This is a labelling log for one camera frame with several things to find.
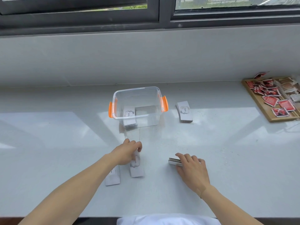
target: white table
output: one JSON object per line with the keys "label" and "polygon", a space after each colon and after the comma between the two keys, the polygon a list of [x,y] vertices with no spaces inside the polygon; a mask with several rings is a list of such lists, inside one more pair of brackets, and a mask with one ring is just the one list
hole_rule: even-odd
{"label": "white table", "polygon": [[[149,85],[0,91],[0,217],[25,216],[53,189],[125,137],[141,140],[144,178],[121,166],[82,217],[149,213],[214,216],[167,163],[176,152],[206,160],[212,185],[255,217],[300,217],[300,122],[269,123],[240,82],[155,84],[169,111],[157,126],[124,132],[108,117],[116,90]],[[180,123],[188,100],[193,122]]]}

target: orange clip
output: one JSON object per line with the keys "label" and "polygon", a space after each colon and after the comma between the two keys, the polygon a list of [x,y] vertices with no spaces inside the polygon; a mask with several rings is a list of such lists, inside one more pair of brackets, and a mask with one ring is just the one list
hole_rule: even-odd
{"label": "orange clip", "polygon": [[166,96],[161,98],[161,101],[163,102],[163,111],[166,112],[169,110],[169,105]]}
{"label": "orange clip", "polygon": [[113,117],[113,103],[110,102],[110,105],[108,106],[108,117]]}

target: person's right hand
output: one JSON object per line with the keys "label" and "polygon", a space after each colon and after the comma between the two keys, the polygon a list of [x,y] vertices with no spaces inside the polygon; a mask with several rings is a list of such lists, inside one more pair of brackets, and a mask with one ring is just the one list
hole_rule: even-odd
{"label": "person's right hand", "polygon": [[198,159],[195,155],[192,157],[189,154],[182,155],[181,153],[175,155],[179,157],[183,166],[176,166],[178,174],[183,182],[201,197],[201,194],[210,186],[205,161]]}

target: hand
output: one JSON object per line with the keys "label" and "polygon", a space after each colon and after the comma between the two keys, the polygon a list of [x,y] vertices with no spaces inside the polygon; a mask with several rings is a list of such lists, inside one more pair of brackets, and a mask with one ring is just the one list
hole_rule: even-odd
{"label": "hand", "polygon": [[189,154],[182,155],[181,153],[175,155],[179,157],[183,166],[176,166],[182,181],[201,197],[201,194],[210,186],[205,161],[198,159],[195,155],[192,157]]}
{"label": "hand", "polygon": [[135,160],[135,151],[141,152],[142,143],[125,139],[123,144],[116,147],[110,154],[117,160],[118,165],[125,165],[131,160]]}

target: plastic container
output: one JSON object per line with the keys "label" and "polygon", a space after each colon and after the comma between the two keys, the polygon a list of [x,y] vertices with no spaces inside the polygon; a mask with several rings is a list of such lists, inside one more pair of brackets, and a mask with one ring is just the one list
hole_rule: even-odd
{"label": "plastic container", "polygon": [[[135,115],[124,117],[125,106],[134,106]],[[167,98],[161,96],[158,87],[139,87],[116,91],[108,108],[108,116],[123,126],[124,121],[135,120],[134,127],[145,127],[157,125],[161,114],[168,109]]]}

